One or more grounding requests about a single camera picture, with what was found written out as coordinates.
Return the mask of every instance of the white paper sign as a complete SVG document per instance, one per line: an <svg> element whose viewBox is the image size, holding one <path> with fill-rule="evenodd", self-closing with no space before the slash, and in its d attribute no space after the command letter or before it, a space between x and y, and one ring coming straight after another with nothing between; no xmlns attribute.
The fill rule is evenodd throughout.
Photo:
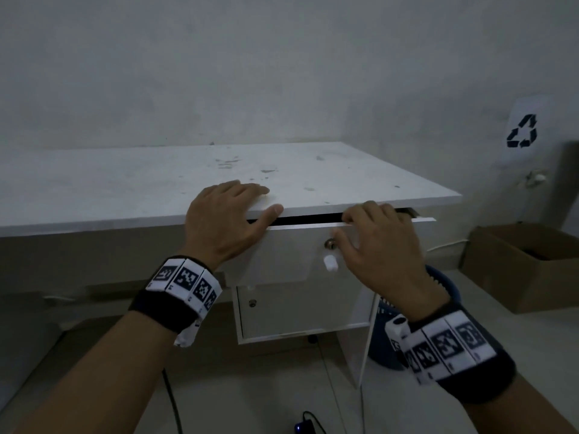
<svg viewBox="0 0 579 434"><path fill-rule="evenodd" d="M499 165L508 166L525 161L546 142L551 120L551 101L552 96L549 94L517 99L505 129Z"/></svg>

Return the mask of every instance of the person's left hand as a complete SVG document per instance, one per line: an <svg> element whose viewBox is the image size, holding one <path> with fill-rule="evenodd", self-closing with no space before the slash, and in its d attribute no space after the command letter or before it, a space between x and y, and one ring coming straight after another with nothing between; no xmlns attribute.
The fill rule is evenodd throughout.
<svg viewBox="0 0 579 434"><path fill-rule="evenodd" d="M258 184L229 181L203 189L193 200L185 218L183 255L205 263L212 271L240 255L262 238L265 230L284 211L274 204L250 224L245 214L269 189Z"/></svg>

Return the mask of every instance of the recycling symbol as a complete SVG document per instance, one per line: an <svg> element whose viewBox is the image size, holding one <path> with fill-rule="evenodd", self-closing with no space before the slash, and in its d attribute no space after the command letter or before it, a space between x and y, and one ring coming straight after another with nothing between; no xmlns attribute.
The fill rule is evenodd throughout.
<svg viewBox="0 0 579 434"><path fill-rule="evenodd" d="M529 138L523 137L522 140L519 140L521 136L524 134L519 134L519 130L522 130L525 125L529 126L531 130L529 131ZM537 115L536 114L527 114L523 119L519 122L519 126L511 131L509 136L507 137L507 146L508 147L529 147L531 143L533 143L537 139L537 130L535 129L535 125L537 124Z"/></svg>

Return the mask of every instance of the blue trash bin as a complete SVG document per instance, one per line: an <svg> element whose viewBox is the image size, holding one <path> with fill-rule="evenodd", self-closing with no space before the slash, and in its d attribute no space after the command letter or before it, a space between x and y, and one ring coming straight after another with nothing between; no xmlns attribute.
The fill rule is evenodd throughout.
<svg viewBox="0 0 579 434"><path fill-rule="evenodd" d="M426 272L430 277L432 277L446 289L454 301L458 301L460 303L460 292L456 285L448 277L429 265L426 265ZM384 330L384 326L388 321L392 320L399 313L400 312L398 312L395 307L383 300L380 300L376 321L374 321L372 339L370 340L370 348L368 350L368 356L370 358L372 358L378 364L388 367L392 370L404 370L404 367L396 358L396 353L394 349L392 349L392 345L390 344L388 335Z"/></svg>

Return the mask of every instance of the human arm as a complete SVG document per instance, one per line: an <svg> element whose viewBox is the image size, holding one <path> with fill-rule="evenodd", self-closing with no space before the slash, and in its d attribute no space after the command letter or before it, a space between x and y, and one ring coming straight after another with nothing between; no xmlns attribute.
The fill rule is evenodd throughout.
<svg viewBox="0 0 579 434"><path fill-rule="evenodd" d="M253 224L245 214L269 191L257 184L228 182L204 189L191 203L185 244L179 254L214 271L256 243L283 210L266 209ZM165 292L155 292L165 297ZM195 320L194 314L188 324ZM145 410L179 329L168 329L129 311L54 387L48 399L14 434L127 434Z"/></svg>
<svg viewBox="0 0 579 434"><path fill-rule="evenodd" d="M359 236L356 248L341 229L334 232L348 268L367 287L394 304L410 322L427 319L450 302L444 288L433 283L426 273L408 215L397 213L390 205L379 206L369 201L345 211L343 221L353 224ZM472 372L481 372L483 364L474 367ZM520 375L510 382L512 378L511 375L504 382L504 388L498 385L500 393L490 401L461 402L479 432L576 433Z"/></svg>

